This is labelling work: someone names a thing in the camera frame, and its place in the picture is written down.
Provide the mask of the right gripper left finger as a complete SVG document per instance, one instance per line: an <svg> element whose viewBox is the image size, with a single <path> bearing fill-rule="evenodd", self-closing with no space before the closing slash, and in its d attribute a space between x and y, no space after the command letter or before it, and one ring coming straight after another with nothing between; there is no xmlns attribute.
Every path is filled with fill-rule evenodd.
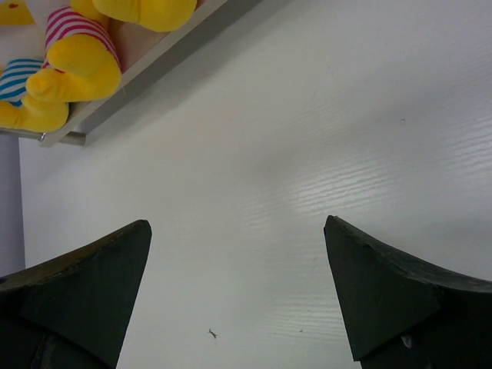
<svg viewBox="0 0 492 369"><path fill-rule="evenodd" d="M151 246L134 221L1 278L3 368L115 368Z"/></svg>

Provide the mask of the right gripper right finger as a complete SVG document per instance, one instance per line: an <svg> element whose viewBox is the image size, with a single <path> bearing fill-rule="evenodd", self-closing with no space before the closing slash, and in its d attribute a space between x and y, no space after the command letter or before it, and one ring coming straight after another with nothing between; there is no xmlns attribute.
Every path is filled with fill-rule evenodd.
<svg viewBox="0 0 492 369"><path fill-rule="evenodd" d="M324 226L354 361L363 368L489 368L491 282L449 271L343 219Z"/></svg>

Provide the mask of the yellow plush blue-striped shirt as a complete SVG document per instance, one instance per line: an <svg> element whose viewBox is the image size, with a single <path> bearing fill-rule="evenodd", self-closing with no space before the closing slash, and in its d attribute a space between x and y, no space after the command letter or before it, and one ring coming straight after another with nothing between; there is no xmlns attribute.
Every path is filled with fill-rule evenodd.
<svg viewBox="0 0 492 369"><path fill-rule="evenodd" d="M1 70L1 128L46 133L65 125L67 103L39 101L27 92L28 78L42 65L37 58L15 58Z"/></svg>

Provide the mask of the yellow plush pink-striped shirt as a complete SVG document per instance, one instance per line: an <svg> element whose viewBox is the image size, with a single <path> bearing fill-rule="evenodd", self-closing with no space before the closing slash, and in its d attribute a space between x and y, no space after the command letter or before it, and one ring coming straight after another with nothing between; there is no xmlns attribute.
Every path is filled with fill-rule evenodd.
<svg viewBox="0 0 492 369"><path fill-rule="evenodd" d="M93 1L2 1L1 25L36 25L45 33L42 67L26 81L29 95L46 102L94 101L121 82L109 17Z"/></svg>

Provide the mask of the yellow plush red-striped shirt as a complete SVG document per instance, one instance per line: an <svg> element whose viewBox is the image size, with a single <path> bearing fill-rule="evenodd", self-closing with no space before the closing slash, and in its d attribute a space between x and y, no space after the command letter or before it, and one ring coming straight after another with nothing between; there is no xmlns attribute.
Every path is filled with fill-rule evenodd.
<svg viewBox="0 0 492 369"><path fill-rule="evenodd" d="M195 0L107 0L70 1L71 7L82 15L140 25L153 32L173 32L184 25L198 6Z"/></svg>

